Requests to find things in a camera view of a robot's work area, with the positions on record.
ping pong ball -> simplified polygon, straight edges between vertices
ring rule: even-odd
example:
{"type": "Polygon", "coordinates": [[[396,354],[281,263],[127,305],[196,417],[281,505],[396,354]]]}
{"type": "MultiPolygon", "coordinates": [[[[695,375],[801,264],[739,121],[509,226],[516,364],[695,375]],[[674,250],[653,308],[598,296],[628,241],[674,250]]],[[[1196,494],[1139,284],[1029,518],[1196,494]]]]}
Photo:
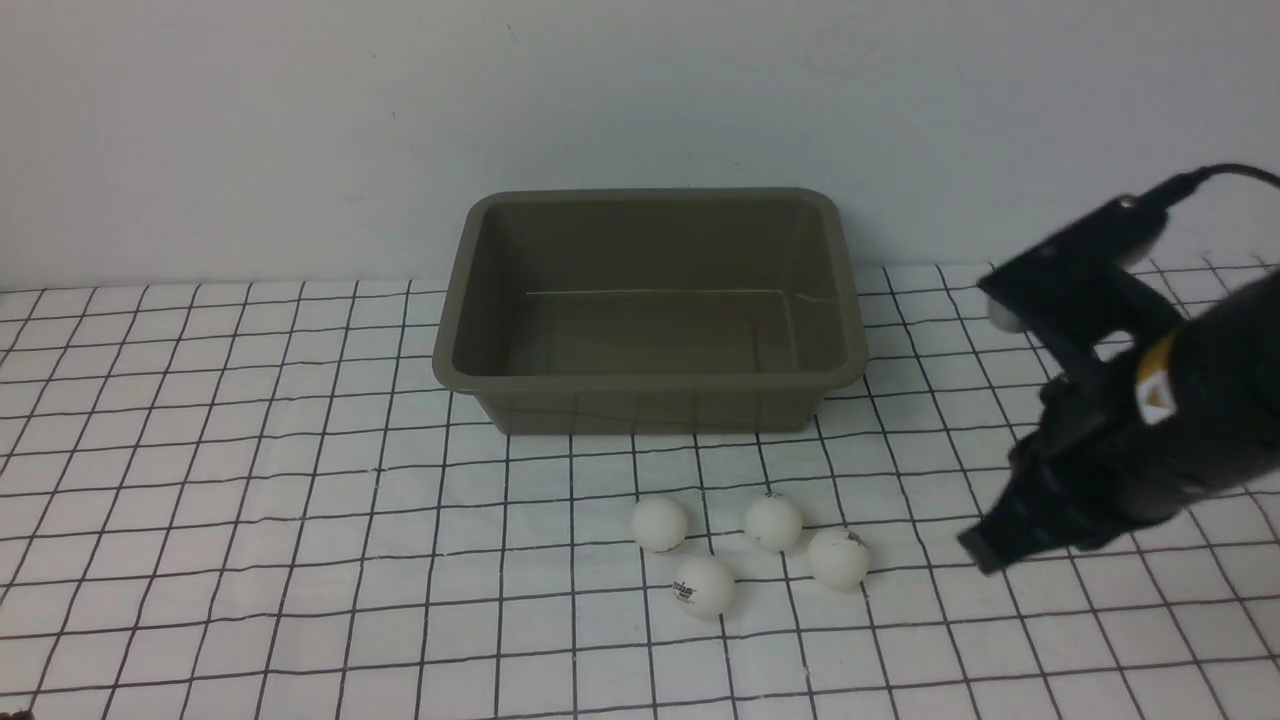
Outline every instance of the ping pong ball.
{"type": "Polygon", "coordinates": [[[851,591],[867,577],[872,553],[849,528],[827,528],[809,541],[813,579],[833,591],[851,591]]]}
{"type": "Polygon", "coordinates": [[[794,546],[803,528],[800,509],[776,492],[756,498],[742,518],[742,532],[765,552],[782,552],[794,546]]]}
{"type": "Polygon", "coordinates": [[[714,557],[690,557],[676,569],[671,592],[685,612],[713,620],[733,601],[733,574],[714,557]]]}
{"type": "Polygon", "coordinates": [[[669,497],[646,497],[631,511],[631,536],[649,552],[667,552],[685,539],[689,515],[669,497]]]}

warning sticker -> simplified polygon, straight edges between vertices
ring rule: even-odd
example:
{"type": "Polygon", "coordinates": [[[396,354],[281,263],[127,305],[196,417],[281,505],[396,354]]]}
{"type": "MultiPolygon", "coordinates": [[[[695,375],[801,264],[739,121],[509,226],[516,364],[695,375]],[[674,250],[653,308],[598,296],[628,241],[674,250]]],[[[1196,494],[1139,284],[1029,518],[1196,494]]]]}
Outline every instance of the warning sticker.
{"type": "Polygon", "coordinates": [[[1174,331],[1152,345],[1138,363],[1138,378],[1134,386],[1138,413],[1142,421],[1155,425],[1178,414],[1178,401],[1174,398],[1172,383],[1169,378],[1169,356],[1174,348],[1174,331]]]}

plastic tub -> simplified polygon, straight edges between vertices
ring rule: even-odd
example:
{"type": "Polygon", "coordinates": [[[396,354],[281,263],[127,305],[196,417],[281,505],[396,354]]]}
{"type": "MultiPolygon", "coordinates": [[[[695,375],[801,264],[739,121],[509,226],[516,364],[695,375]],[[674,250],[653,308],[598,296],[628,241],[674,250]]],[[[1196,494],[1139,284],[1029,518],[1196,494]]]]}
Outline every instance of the plastic tub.
{"type": "Polygon", "coordinates": [[[795,188],[486,197],[433,356],[512,434],[795,430],[865,365],[840,215],[795,188]]]}

grid-patterned cloth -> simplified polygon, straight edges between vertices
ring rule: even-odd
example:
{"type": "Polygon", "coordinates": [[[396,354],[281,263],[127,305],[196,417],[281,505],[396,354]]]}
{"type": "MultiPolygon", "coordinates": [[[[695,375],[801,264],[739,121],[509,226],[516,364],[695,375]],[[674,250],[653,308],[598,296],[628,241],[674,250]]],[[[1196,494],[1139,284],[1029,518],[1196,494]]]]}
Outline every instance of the grid-patterned cloth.
{"type": "MultiPolygon", "coordinates": [[[[1266,264],[1144,266],[1197,313],[1266,264]]],[[[440,284],[0,296],[0,711],[41,717],[1092,720],[1280,712],[1280,483],[983,578],[955,542],[1052,360],[987,266],[858,273],[874,360],[788,436],[515,437],[442,389],[440,284]],[[860,593],[739,532],[765,488],[860,593]],[[691,512],[672,555],[631,505],[691,512]],[[673,565],[739,577],[722,620],[673,565]]]]}

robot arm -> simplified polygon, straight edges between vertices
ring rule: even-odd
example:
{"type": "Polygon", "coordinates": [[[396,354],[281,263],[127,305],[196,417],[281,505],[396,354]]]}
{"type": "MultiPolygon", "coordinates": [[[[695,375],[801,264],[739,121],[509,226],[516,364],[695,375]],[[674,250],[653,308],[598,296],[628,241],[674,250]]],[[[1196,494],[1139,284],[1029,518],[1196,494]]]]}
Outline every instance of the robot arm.
{"type": "Polygon", "coordinates": [[[1098,208],[983,278],[993,322],[1028,329],[1062,366],[1041,388],[1036,432],[1009,454],[1012,478],[960,543],[987,574],[1074,546],[1094,550],[1280,468],[1280,274],[1193,320],[1123,266],[1142,258],[1170,206],[1206,179],[1175,176],[1098,208]],[[1102,361],[1094,346],[1128,332],[1102,361]]]}

